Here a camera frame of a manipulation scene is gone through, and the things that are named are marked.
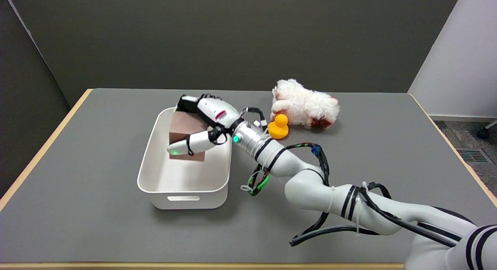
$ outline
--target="white bin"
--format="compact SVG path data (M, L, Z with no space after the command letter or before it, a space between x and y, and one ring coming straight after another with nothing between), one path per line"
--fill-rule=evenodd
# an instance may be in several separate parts
M205 152L204 162L169 159L169 125L174 108L156 119L138 173L138 187L159 209L212 209L228 196L231 141ZM218 142L225 141L222 135Z

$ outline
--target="red stripe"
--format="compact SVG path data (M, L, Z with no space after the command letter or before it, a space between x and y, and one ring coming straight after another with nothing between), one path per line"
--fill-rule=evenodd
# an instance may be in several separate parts
M216 119L218 119L222 114L226 114L226 110L222 110L219 114L217 114Z

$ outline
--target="chair leg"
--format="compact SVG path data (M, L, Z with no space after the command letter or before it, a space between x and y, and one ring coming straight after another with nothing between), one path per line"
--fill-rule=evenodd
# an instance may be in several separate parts
M490 123L489 125L487 125L486 127L483 127L482 129L478 130L477 132L477 136L481 139L487 139L488 138L488 130L490 128L492 128L492 126L496 125L497 124L497 120L496 121L493 121L492 123Z

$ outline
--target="gray wall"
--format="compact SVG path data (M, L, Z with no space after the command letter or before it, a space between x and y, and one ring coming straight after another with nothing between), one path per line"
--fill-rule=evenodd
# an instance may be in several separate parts
M7 0L0 0L0 197L69 110Z
M13 0L69 103L89 87L406 92L457 0Z

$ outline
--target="carpet floor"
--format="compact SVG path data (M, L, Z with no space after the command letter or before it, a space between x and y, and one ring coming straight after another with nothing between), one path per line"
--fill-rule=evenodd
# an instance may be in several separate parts
M488 139L478 138L479 129L488 125L484 122L435 121L455 148L481 148L493 161L488 164L469 164L481 181L497 196L497 126L490 129Z

